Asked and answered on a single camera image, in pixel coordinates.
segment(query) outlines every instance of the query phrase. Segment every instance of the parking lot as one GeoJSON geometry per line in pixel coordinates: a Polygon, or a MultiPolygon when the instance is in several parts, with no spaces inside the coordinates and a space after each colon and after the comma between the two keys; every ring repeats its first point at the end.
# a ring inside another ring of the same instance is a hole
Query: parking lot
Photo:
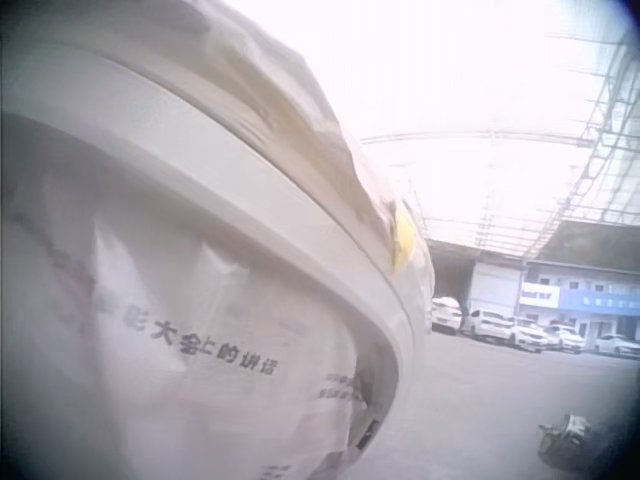
{"type": "Polygon", "coordinates": [[[426,336],[412,391],[349,480],[567,479],[537,458],[540,423],[591,423],[635,402],[635,360],[535,354],[426,336]]]}

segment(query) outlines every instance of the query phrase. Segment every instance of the blue sign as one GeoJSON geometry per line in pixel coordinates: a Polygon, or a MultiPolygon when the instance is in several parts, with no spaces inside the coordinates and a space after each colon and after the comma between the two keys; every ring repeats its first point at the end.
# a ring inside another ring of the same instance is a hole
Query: blue sign
{"type": "Polygon", "coordinates": [[[640,295],[618,295],[562,288],[558,308],[576,312],[640,316],[640,295]]]}

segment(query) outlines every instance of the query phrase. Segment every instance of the white car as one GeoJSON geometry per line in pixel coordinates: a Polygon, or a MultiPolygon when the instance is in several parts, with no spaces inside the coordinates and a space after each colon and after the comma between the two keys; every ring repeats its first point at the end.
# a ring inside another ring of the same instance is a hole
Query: white car
{"type": "Polygon", "coordinates": [[[541,353],[547,348],[548,337],[542,328],[533,320],[526,318],[513,318],[509,345],[512,347],[524,347],[541,353]]]}
{"type": "Polygon", "coordinates": [[[446,330],[454,335],[458,333],[462,324],[462,311],[458,302],[449,297],[434,298],[432,305],[431,321],[434,329],[446,330]]]}
{"type": "Polygon", "coordinates": [[[474,339],[491,338],[504,343],[511,336],[512,326],[513,320],[487,310],[475,310],[469,316],[469,330],[474,339]]]}
{"type": "Polygon", "coordinates": [[[640,357],[640,344],[624,335],[603,335],[596,340],[596,353],[608,353],[616,357],[640,357]]]}
{"type": "Polygon", "coordinates": [[[547,350],[557,350],[558,345],[560,345],[560,335],[558,335],[558,332],[552,330],[551,327],[547,327],[543,331],[547,336],[547,350]]]}
{"type": "Polygon", "coordinates": [[[548,328],[548,331],[558,337],[558,342],[554,347],[556,350],[571,350],[575,354],[582,353],[584,350],[584,338],[573,327],[552,325],[548,328]]]}

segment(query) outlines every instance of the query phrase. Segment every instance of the wall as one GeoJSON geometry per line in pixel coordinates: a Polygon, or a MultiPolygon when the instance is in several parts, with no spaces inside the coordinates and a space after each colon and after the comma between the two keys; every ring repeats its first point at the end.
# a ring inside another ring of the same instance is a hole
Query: wall
{"type": "Polygon", "coordinates": [[[518,303],[520,273],[516,268],[477,262],[469,292],[470,312],[485,309],[512,316],[518,303]]]}
{"type": "Polygon", "coordinates": [[[520,305],[518,307],[518,317],[526,317],[527,313],[538,315],[538,325],[544,327],[552,320],[558,320],[558,311],[552,308],[533,307],[530,305],[520,305]]]}
{"type": "Polygon", "coordinates": [[[576,324],[576,330],[580,332],[580,326],[585,325],[583,337],[585,339],[585,348],[592,350],[595,341],[602,335],[616,333],[617,319],[608,315],[590,315],[587,318],[580,319],[576,324]]]}
{"type": "Polygon", "coordinates": [[[605,293],[640,294],[640,275],[531,264],[526,281],[538,283],[541,277],[550,279],[550,285],[563,288],[569,288],[570,282],[575,281],[582,290],[595,290],[595,285],[600,284],[604,285],[605,293]]]}
{"type": "Polygon", "coordinates": [[[617,295],[561,288],[558,308],[603,315],[640,316],[640,295],[617,295]]]}

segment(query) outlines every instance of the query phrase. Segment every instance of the translucent roof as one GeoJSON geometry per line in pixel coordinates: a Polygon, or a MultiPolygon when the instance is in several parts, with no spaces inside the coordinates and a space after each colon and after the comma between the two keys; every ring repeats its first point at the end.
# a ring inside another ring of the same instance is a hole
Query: translucent roof
{"type": "Polygon", "coordinates": [[[434,240],[534,257],[640,225],[640,71],[612,2],[234,0],[300,52],[434,240]]]}

